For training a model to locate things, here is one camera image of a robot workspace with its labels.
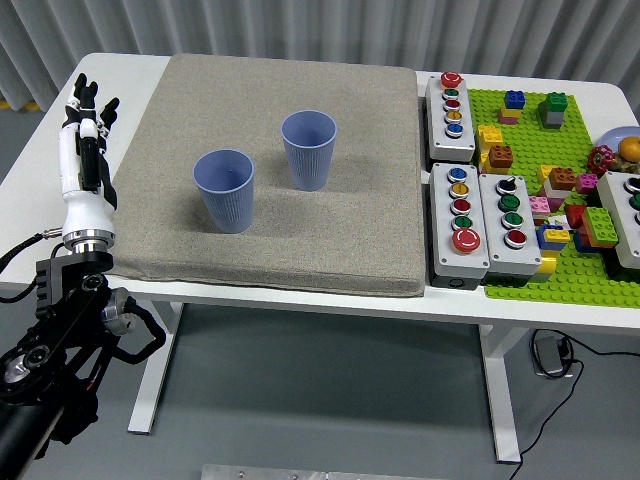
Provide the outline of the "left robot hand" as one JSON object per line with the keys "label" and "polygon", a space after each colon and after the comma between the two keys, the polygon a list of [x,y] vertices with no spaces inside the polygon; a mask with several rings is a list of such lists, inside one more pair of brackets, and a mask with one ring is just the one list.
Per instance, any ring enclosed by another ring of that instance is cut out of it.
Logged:
{"label": "left robot hand", "polygon": [[97,93],[97,83],[89,82],[81,73],[65,105],[58,135],[61,193],[67,207],[62,235],[102,232],[110,242],[114,237],[112,216],[117,209],[117,194],[106,152],[119,100],[111,99],[98,112]]}

